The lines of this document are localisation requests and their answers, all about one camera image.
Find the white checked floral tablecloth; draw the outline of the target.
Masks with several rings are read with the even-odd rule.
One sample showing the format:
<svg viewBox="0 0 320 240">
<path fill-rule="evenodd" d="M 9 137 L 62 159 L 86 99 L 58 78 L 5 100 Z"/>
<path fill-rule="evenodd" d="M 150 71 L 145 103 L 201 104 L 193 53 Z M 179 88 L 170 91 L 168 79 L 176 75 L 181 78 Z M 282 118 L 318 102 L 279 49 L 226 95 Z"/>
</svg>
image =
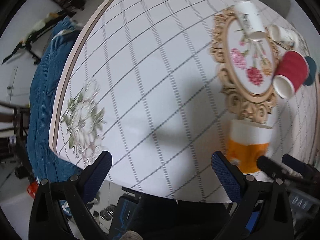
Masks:
<svg viewBox="0 0 320 240">
<path fill-rule="evenodd" d="M 112 154 L 107 180 L 159 197 L 227 202 L 212 167 L 231 121 L 271 127 L 267 156 L 311 162 L 318 88 L 289 100 L 272 87 L 285 48 L 250 41 L 233 7 L 264 29 L 295 26 L 259 0 L 104 0 L 82 29 L 57 87 L 49 147 L 84 168 Z"/>
</svg>

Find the blue textured cloth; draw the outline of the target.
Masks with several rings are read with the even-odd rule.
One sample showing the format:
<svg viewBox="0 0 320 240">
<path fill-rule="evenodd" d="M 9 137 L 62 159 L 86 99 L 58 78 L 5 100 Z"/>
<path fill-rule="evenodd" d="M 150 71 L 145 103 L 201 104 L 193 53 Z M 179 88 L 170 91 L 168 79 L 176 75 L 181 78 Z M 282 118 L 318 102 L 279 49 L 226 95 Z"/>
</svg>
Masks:
<svg viewBox="0 0 320 240">
<path fill-rule="evenodd" d="M 49 44 L 31 82 L 26 146 L 34 176 L 39 181 L 45 178 L 51 182 L 65 181 L 81 172 L 80 168 L 57 157 L 48 144 L 57 85 L 79 34 L 80 29 L 68 16 L 61 20 L 52 30 Z"/>
</svg>

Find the tall white paper cup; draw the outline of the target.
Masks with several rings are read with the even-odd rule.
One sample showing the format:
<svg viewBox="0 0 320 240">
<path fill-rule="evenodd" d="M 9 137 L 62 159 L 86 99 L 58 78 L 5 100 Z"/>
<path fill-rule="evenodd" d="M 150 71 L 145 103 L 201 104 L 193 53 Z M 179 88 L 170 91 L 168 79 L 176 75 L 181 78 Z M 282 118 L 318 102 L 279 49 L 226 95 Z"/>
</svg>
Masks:
<svg viewBox="0 0 320 240">
<path fill-rule="evenodd" d="M 257 8 L 250 1 L 242 1 L 236 4 L 234 12 L 247 37 L 252 41 L 261 41 L 266 32 Z"/>
</svg>

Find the orange and white cup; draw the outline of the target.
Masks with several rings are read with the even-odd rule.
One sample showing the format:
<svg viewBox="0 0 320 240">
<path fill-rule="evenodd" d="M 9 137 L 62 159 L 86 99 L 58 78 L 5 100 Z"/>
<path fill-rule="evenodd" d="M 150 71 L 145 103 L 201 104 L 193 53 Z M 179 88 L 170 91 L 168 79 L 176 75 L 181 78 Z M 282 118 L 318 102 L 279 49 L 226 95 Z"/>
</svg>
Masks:
<svg viewBox="0 0 320 240">
<path fill-rule="evenodd" d="M 257 159 L 266 154 L 272 127 L 245 120 L 232 120 L 226 158 L 244 174 L 259 171 Z"/>
</svg>

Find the black tripod stand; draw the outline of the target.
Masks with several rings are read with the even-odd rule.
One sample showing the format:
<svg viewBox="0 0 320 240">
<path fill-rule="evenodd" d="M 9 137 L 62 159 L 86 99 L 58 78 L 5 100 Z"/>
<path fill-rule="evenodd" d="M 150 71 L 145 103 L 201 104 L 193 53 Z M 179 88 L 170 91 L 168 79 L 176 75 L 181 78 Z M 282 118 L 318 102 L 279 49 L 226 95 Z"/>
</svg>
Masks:
<svg viewBox="0 0 320 240">
<path fill-rule="evenodd" d="M 38 65 L 41 62 L 41 58 L 32 51 L 32 44 L 48 31 L 52 30 L 60 21 L 63 21 L 65 18 L 71 22 L 71 25 L 75 25 L 74 21 L 72 21 L 72 16 L 74 15 L 74 12 L 67 14 L 67 11 L 65 10 L 50 12 L 45 18 L 34 24 L 29 33 L 27 33 L 27 35 L 16 45 L 12 53 L 3 59 L 2 64 L 8 62 L 19 50 L 25 50 L 31 55 L 32 59 L 34 60 L 34 64 Z"/>
</svg>

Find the dark teal round coaster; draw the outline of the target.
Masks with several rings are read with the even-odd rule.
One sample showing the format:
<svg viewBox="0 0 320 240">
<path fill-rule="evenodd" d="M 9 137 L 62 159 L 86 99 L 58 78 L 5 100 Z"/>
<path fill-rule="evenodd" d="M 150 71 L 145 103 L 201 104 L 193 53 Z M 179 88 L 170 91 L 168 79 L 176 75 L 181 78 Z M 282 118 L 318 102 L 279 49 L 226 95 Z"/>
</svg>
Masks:
<svg viewBox="0 0 320 240">
<path fill-rule="evenodd" d="M 314 59 L 310 56 L 306 56 L 305 60 L 308 63 L 309 75 L 306 78 L 306 80 L 304 81 L 304 85 L 311 86 L 314 83 L 315 78 L 316 78 L 317 64 L 314 61 Z"/>
</svg>

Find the black blue box below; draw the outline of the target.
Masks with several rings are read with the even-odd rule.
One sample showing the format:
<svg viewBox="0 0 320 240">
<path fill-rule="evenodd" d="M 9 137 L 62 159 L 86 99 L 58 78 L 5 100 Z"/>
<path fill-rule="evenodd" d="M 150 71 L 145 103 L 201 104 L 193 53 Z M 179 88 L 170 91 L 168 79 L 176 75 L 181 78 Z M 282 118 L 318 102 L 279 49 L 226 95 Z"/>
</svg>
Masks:
<svg viewBox="0 0 320 240">
<path fill-rule="evenodd" d="M 130 220 L 133 217 L 142 195 L 140 192 L 133 189 L 125 187 L 122 187 L 121 189 L 124 193 L 118 199 L 108 233 L 108 239 L 112 240 L 120 239 L 127 231 Z"/>
</svg>

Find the small white patterned cup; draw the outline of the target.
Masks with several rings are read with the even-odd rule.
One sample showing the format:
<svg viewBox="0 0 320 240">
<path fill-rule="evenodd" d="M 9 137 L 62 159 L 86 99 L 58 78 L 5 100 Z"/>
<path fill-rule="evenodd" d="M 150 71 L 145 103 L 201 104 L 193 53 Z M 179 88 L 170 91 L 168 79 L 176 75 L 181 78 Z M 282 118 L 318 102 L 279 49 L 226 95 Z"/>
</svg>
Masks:
<svg viewBox="0 0 320 240">
<path fill-rule="evenodd" d="M 269 33 L 272 40 L 287 48 L 293 49 L 298 46 L 298 35 L 291 29 L 273 24 L 269 26 Z"/>
</svg>

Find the red ribbed paper cup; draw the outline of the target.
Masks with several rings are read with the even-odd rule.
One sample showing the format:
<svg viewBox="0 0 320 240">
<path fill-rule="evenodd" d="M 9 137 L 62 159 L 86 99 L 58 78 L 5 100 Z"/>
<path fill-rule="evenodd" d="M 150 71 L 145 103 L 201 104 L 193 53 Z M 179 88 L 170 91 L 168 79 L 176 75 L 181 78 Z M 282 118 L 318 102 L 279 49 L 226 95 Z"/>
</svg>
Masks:
<svg viewBox="0 0 320 240">
<path fill-rule="evenodd" d="M 275 92 L 283 99 L 292 98 L 309 76 L 305 57 L 295 50 L 284 53 L 272 79 Z"/>
</svg>

